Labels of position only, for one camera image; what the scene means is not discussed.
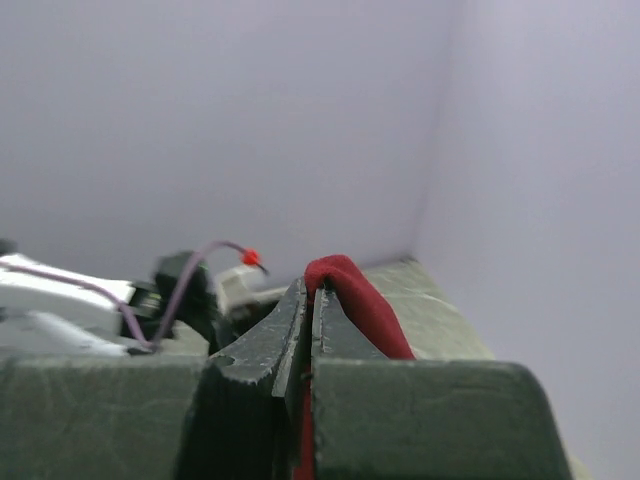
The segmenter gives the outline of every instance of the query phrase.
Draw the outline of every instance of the wall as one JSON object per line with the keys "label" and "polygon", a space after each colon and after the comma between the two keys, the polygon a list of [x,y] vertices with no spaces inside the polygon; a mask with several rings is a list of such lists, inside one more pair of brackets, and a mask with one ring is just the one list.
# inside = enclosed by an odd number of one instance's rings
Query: wall
{"label": "wall", "polygon": [[[0,4],[0,235],[145,277],[226,238],[274,281],[410,251],[447,0]],[[212,258],[214,269],[237,261]]]}
{"label": "wall", "polygon": [[594,478],[637,478],[640,4],[467,2],[418,257],[530,365]]}

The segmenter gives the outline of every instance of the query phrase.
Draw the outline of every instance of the wire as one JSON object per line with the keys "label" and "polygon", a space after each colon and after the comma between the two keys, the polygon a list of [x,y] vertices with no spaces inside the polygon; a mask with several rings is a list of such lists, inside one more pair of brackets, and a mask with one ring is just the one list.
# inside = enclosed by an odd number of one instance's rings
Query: wire
{"label": "wire", "polygon": [[242,263],[244,263],[245,265],[255,266],[257,268],[260,268],[266,275],[269,274],[268,270],[264,268],[264,266],[260,263],[260,255],[255,250],[247,249],[247,248],[241,247],[237,243],[228,242],[228,241],[214,240],[208,243],[200,250],[197,250],[196,252],[194,252],[189,257],[189,260],[187,260],[187,264],[185,265],[184,269],[180,273],[180,277],[178,278],[176,287],[173,290],[173,293],[171,294],[171,298],[169,299],[169,303],[167,305],[165,313],[162,316],[162,320],[160,321],[160,326],[158,327],[158,330],[156,331],[156,334],[154,335],[151,341],[148,341],[145,338],[144,334],[142,333],[142,329],[140,328],[140,323],[138,322],[138,319],[133,313],[133,310],[131,309],[131,307],[127,305],[125,302],[121,301],[109,290],[107,290],[104,287],[101,287],[100,285],[96,285],[94,283],[87,282],[87,281],[80,280],[73,277],[67,277],[65,275],[46,272],[37,268],[24,267],[20,265],[12,265],[11,263],[5,262],[1,259],[0,259],[0,268],[4,268],[11,272],[24,273],[26,275],[31,275],[34,277],[46,278],[48,280],[53,280],[55,282],[75,285],[77,287],[90,290],[94,293],[97,293],[98,295],[105,297],[106,299],[108,299],[118,307],[118,310],[122,314],[122,317],[124,318],[125,322],[127,322],[127,326],[129,327],[129,331],[131,332],[131,335],[133,336],[133,338],[137,340],[138,343],[140,343],[140,345],[144,349],[150,350],[151,353],[154,353],[158,350],[158,347],[160,346],[160,343],[164,339],[164,336],[167,334],[167,332],[171,329],[171,327],[175,323],[175,320],[176,320],[175,315],[177,313],[178,307],[182,302],[185,291],[187,289],[187,285],[189,284],[191,277],[193,277],[193,274],[195,273],[196,269],[198,268],[200,263],[204,261],[205,258],[210,253],[212,253],[214,250],[218,250],[224,247],[232,248],[237,252],[241,253],[242,254],[241,260],[242,260]]}

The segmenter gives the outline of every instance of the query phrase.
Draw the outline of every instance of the table surface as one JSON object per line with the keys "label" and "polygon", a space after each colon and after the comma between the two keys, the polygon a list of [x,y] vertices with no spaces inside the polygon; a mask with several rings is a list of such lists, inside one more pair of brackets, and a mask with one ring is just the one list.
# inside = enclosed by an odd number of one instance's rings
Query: table surface
{"label": "table surface", "polygon": [[[415,260],[402,260],[365,271],[369,281],[393,307],[417,358],[492,360],[493,353],[471,324]],[[205,355],[207,345],[183,324],[178,339],[163,343],[165,354]],[[592,480],[586,467],[570,457],[576,480]]]}

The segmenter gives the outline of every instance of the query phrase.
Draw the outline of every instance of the cloth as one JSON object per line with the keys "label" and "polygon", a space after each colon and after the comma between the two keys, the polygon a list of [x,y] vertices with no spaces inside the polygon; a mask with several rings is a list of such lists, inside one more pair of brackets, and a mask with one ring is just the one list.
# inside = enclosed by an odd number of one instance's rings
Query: cloth
{"label": "cloth", "polygon": [[[378,350],[391,359],[415,358],[391,305],[345,255],[319,258],[307,266],[304,281],[311,307],[308,311],[313,311],[316,290],[327,280],[335,290],[345,315]],[[309,383],[306,385],[303,402],[301,464],[294,472],[294,480],[314,480]]]}

